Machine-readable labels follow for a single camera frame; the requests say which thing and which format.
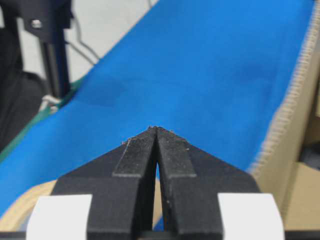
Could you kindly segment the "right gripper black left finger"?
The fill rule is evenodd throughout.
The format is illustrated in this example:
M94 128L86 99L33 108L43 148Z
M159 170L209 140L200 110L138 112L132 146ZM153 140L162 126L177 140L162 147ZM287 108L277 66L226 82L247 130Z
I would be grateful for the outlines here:
M53 196L91 194L89 240L134 240L153 227L156 127L60 177Z

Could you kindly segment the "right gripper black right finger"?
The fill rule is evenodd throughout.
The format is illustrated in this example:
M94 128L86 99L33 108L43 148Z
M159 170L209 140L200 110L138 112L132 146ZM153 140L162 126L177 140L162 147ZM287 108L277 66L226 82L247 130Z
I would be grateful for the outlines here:
M157 160L164 230L180 240L221 240L218 193L259 193L255 179L159 127Z

